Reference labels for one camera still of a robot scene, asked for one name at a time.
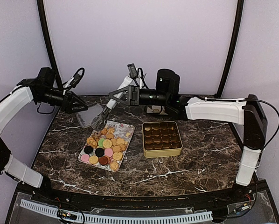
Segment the round yellow biscuit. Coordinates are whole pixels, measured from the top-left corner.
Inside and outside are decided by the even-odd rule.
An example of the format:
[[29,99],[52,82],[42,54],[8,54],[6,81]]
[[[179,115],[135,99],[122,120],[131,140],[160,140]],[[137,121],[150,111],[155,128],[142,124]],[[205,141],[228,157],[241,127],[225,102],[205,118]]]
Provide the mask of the round yellow biscuit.
[[96,155],[92,155],[89,157],[89,163],[92,165],[97,164],[99,161],[99,158]]

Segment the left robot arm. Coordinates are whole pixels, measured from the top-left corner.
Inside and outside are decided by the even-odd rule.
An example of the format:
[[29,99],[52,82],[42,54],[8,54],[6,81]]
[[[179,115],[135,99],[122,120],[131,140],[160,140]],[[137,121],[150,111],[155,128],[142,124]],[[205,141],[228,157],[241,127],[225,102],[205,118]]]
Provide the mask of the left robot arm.
[[66,83],[55,87],[56,72],[49,67],[41,68],[36,78],[23,79],[0,101],[0,175],[5,173],[37,188],[38,196],[45,203],[53,203],[56,193],[50,189],[49,178],[30,166],[54,111],[46,113],[48,118],[40,121],[36,118],[40,117],[41,105],[67,114],[87,110],[86,103],[72,92],[84,72],[84,68],[79,68]]

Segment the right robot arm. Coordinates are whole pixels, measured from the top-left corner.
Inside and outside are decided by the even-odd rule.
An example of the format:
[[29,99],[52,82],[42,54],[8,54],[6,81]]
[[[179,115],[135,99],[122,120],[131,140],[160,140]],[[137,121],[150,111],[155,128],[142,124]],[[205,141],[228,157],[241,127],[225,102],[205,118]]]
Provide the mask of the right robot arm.
[[128,83],[109,93],[109,98],[128,106],[159,105],[175,120],[211,120],[242,125],[243,153],[236,176],[236,186],[228,198],[239,202],[258,168],[265,148],[267,118],[256,95],[247,98],[221,99],[179,94],[180,76],[170,69],[157,72],[155,89],[141,89]]

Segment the floral cookie tray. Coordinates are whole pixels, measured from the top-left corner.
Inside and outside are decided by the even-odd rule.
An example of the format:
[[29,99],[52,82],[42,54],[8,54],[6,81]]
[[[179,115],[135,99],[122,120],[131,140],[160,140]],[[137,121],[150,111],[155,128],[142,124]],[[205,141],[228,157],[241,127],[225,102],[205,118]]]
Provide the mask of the floral cookie tray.
[[[119,170],[121,163],[123,161],[123,158],[127,152],[128,146],[130,145],[132,136],[134,134],[135,127],[130,124],[124,124],[114,121],[107,121],[105,128],[102,131],[96,132],[93,131],[90,137],[86,140],[86,144],[81,150],[78,160],[81,163],[101,168],[107,171],[116,172]],[[82,162],[80,157],[84,153],[84,148],[86,146],[92,146],[93,147],[93,153],[89,154],[89,156],[95,155],[95,149],[98,148],[98,140],[104,138],[103,142],[103,149],[111,148],[113,150],[113,156],[109,157],[109,164],[112,161],[116,161],[119,164],[119,168],[116,171],[113,171],[110,169],[109,164],[107,166],[102,166],[99,164],[99,162],[95,165],[90,164],[89,162]]]

